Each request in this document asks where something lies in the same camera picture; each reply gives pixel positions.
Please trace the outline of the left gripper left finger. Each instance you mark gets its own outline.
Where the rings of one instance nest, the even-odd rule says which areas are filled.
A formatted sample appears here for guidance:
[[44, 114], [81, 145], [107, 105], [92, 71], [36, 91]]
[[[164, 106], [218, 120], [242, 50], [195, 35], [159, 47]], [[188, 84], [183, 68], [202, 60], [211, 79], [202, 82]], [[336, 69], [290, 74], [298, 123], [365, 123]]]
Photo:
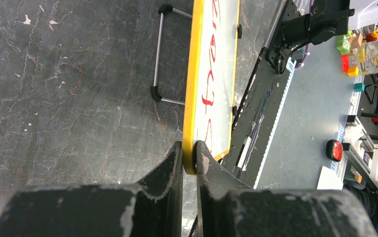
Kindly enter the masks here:
[[179, 237], [182, 144], [133, 184], [31, 187], [0, 215], [0, 237]]

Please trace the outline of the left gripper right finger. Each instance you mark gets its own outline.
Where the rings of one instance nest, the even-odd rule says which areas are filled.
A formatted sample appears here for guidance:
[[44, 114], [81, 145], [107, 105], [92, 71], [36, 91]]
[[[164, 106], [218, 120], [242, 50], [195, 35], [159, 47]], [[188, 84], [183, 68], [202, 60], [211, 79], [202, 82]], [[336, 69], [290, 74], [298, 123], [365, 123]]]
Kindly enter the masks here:
[[349, 191], [263, 190], [244, 184], [197, 141], [196, 237], [375, 237], [364, 207]]

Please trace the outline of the whiteboard with yellow edge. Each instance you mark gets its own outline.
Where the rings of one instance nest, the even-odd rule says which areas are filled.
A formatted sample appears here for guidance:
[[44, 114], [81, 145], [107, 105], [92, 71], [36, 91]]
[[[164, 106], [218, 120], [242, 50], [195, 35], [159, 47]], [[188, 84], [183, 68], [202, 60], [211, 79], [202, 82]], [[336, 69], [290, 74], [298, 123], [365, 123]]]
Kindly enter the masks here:
[[237, 0], [193, 3], [182, 136], [189, 175], [196, 174], [198, 141], [206, 143], [216, 160], [230, 150], [239, 9]]

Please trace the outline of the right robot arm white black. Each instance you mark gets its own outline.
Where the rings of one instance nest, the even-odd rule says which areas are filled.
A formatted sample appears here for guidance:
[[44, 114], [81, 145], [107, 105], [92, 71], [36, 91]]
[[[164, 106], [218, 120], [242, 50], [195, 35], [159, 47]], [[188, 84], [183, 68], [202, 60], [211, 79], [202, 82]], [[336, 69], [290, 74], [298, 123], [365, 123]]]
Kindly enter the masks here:
[[375, 23], [378, 0], [315, 0], [310, 13], [282, 24], [282, 38], [289, 47], [318, 45]]

